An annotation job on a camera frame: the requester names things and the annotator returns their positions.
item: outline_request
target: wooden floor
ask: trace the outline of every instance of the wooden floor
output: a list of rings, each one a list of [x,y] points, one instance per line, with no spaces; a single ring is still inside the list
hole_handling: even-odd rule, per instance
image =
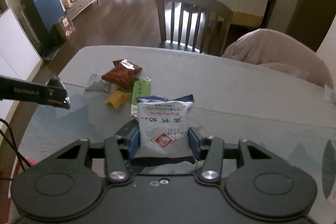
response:
[[[75,34],[61,47],[52,61],[43,65],[34,79],[35,82],[46,83],[53,75],[58,75],[71,58],[85,46],[157,47],[160,43],[155,0],[100,0],[98,6],[92,4],[80,13],[73,20],[73,24]],[[232,26],[227,40],[233,42],[246,32],[248,30],[242,27]],[[21,142],[36,107],[35,103],[19,103],[10,123],[17,143]],[[14,152],[3,141],[0,147],[0,176],[11,175],[14,159]],[[1,200],[7,198],[8,185],[8,182],[0,181]],[[5,210],[5,206],[0,206],[0,216],[4,215]]]

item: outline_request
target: screw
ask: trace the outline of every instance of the screw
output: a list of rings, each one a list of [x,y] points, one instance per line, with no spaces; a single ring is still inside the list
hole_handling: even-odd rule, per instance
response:
[[[162,179],[162,180],[160,180],[160,183],[161,183],[161,184],[168,184],[168,183],[169,183],[169,180],[167,180],[167,179]]]
[[[114,180],[123,180],[126,177],[123,171],[114,171],[110,174],[110,178]]]
[[[202,173],[202,177],[208,180],[214,180],[219,177],[216,171],[205,171]]]
[[[151,181],[150,185],[152,185],[152,186],[159,186],[160,184],[159,184],[158,181]]]

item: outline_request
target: chair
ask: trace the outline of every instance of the chair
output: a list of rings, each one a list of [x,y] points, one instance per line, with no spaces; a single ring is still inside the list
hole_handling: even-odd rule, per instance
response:
[[[217,0],[156,0],[157,13],[159,16],[159,27],[161,44],[160,47],[170,49],[180,49],[186,51],[197,51],[200,53],[213,54],[221,56],[225,48],[225,40],[230,28],[233,12],[224,4]],[[170,20],[170,40],[167,40],[166,34],[166,10],[165,3],[171,2],[171,20]],[[175,6],[180,4],[179,23],[177,32],[177,42],[174,40],[175,33]],[[186,30],[183,25],[184,12],[188,14],[188,23]],[[218,17],[224,18],[224,21],[219,26]],[[192,29],[192,20],[196,19],[196,24],[193,27],[194,35],[192,46],[189,46],[190,33]],[[182,33],[185,30],[185,41],[181,43]]]
[[[328,67],[314,51],[276,30],[258,29],[243,35],[223,57],[280,71],[321,87],[334,87]]]

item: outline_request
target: shiny red wrapper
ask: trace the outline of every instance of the shiny red wrapper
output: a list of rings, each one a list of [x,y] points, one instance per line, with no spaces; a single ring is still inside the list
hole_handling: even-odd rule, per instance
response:
[[[141,67],[126,59],[113,61],[114,69],[104,74],[101,78],[107,82],[119,85],[123,88],[132,88],[135,76],[142,70]]]

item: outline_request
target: dining table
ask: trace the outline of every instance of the dining table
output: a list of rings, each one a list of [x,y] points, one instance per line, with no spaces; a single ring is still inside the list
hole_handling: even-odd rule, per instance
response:
[[[102,142],[132,117],[131,99],[118,109],[105,104],[109,91],[86,90],[92,74],[110,71],[114,60],[142,67],[150,94],[168,99],[192,94],[188,126],[225,143],[251,140],[310,174],[318,188],[309,217],[336,221],[336,108],[324,88],[268,68],[196,52],[133,46],[88,46],[59,74],[70,110],[38,106],[20,145],[40,161],[79,138]],[[235,170],[223,162],[222,176]]]

